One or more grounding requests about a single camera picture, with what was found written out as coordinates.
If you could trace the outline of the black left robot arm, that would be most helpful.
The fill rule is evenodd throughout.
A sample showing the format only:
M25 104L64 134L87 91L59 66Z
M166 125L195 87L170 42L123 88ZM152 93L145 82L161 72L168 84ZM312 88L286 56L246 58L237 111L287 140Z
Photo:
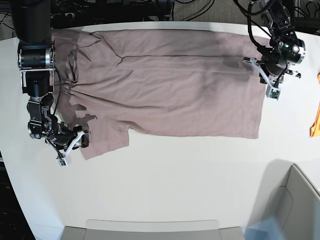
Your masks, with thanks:
M252 0L246 9L250 40L262 54L259 66L272 86L278 88L285 74L292 74L291 66L300 64L305 57L305 43L297 38L291 16L280 0ZM252 34L252 17L261 16L269 30L269 47L258 43Z

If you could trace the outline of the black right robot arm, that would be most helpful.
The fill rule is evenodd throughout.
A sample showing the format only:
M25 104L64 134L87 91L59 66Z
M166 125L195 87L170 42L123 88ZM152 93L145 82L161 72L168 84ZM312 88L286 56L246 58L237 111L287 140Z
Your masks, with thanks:
M87 131L81 126L69 129L58 122L55 110L59 99L53 96L55 76L55 42L51 35L51 2L49 0L11 0L11 18L16 36L17 65L21 73L21 89L29 96L27 111L29 135L45 138L59 152L89 145Z

